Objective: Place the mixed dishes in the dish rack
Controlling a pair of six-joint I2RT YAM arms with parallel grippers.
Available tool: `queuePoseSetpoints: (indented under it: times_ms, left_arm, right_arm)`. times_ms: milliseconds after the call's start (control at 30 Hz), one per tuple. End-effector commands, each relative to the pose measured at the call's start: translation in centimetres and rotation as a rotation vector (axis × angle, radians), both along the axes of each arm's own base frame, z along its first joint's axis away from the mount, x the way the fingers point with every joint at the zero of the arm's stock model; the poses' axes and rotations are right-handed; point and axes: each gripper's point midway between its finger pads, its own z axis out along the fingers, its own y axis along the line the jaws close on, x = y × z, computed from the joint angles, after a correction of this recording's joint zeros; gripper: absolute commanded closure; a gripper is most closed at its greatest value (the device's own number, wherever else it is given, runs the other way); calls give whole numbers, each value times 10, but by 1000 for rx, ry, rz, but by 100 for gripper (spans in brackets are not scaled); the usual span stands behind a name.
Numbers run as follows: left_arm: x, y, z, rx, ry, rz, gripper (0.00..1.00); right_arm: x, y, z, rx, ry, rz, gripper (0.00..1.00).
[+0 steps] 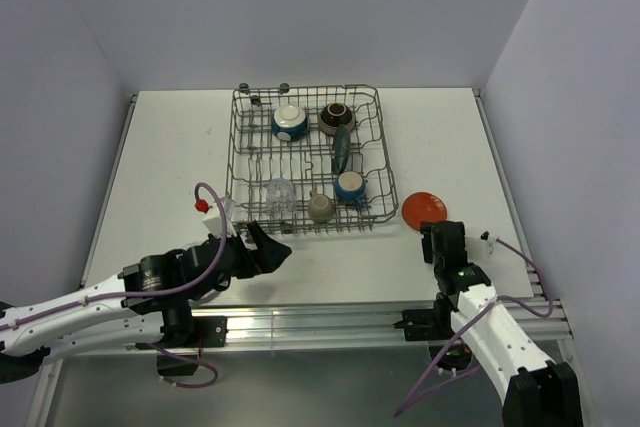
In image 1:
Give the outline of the red orange plate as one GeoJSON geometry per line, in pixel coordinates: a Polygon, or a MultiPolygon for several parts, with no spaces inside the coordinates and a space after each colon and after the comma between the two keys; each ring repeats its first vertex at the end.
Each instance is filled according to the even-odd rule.
{"type": "Polygon", "coordinates": [[[415,192],[403,202],[401,215],[410,228],[419,231],[423,223],[445,221],[448,211],[439,197],[429,192],[415,192]]]}

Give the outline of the small beige mug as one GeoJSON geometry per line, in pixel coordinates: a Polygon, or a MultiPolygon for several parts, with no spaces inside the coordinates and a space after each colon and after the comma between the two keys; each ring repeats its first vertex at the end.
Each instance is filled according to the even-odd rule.
{"type": "Polygon", "coordinates": [[[334,217],[332,200],[315,190],[310,191],[307,210],[309,218],[315,223],[327,223],[334,217]]]}

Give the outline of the dark blue ribbed mug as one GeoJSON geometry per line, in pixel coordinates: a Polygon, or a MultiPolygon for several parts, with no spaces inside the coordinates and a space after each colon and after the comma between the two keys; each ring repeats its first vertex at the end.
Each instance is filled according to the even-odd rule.
{"type": "Polygon", "coordinates": [[[343,204],[362,209],[366,203],[366,182],[355,171],[340,173],[334,182],[336,198],[343,204]]]}

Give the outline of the teal ceramic saucer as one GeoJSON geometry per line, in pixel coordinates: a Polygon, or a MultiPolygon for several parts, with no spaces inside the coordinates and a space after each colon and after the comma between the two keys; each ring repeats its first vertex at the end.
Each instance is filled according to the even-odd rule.
{"type": "Polygon", "coordinates": [[[337,128],[330,154],[332,172],[339,175],[345,171],[351,155],[350,130],[346,126],[337,128]]]}

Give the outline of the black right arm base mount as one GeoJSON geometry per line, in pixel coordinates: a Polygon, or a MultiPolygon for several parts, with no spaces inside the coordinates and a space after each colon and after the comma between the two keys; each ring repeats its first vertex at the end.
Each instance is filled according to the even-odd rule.
{"type": "MultiPolygon", "coordinates": [[[[394,329],[403,332],[406,342],[447,342],[454,334],[446,319],[435,308],[407,309],[401,313],[401,319],[393,324],[394,329]]],[[[472,353],[468,347],[458,343],[451,347],[437,363],[444,371],[461,371],[472,362],[472,353]]]]}

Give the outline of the brown ribbed bowl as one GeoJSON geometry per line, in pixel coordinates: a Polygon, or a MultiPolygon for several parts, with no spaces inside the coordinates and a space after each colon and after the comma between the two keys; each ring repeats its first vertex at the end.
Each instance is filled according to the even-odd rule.
{"type": "Polygon", "coordinates": [[[339,127],[352,131],[356,117],[352,109],[344,103],[333,102],[326,105],[319,114],[319,129],[329,136],[335,136],[339,127]]]}

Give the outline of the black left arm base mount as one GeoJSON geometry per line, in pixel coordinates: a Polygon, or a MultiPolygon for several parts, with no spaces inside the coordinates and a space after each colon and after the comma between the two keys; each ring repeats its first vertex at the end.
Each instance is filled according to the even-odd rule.
{"type": "Polygon", "coordinates": [[[160,340],[159,346],[164,350],[195,349],[195,355],[188,360],[173,359],[165,353],[156,358],[156,370],[162,377],[190,377],[195,374],[197,366],[193,359],[202,359],[206,348],[222,348],[226,342],[228,319],[225,316],[195,317],[190,330],[178,333],[168,340],[160,340]]]}

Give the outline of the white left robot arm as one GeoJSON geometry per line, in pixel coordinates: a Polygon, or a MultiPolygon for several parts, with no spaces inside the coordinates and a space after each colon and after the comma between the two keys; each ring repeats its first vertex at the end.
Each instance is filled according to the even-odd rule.
{"type": "Polygon", "coordinates": [[[195,337],[194,308],[226,291],[234,279],[275,272],[290,247],[247,226],[209,235],[186,249],[149,255],[88,288],[30,306],[1,306],[1,381],[29,378],[48,363],[108,346],[180,348],[195,337]]]}

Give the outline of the clear drinking glass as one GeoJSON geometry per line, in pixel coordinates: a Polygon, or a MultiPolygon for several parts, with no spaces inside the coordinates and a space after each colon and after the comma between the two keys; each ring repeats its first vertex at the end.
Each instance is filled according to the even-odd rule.
{"type": "Polygon", "coordinates": [[[295,188],[290,180],[276,178],[269,181],[266,194],[266,208],[275,217],[294,211],[296,204],[295,188]]]}

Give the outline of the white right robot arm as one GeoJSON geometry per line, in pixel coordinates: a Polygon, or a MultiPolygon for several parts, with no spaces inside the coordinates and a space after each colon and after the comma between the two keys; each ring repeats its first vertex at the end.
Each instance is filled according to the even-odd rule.
{"type": "Polygon", "coordinates": [[[468,259],[461,222],[424,222],[423,256],[433,267],[439,294],[433,325],[448,343],[427,368],[431,372],[461,340],[491,380],[502,403],[505,426],[582,426],[579,383],[571,366],[556,363],[508,312],[512,302],[539,318],[541,313],[515,298],[499,295],[488,275],[468,259]]]}

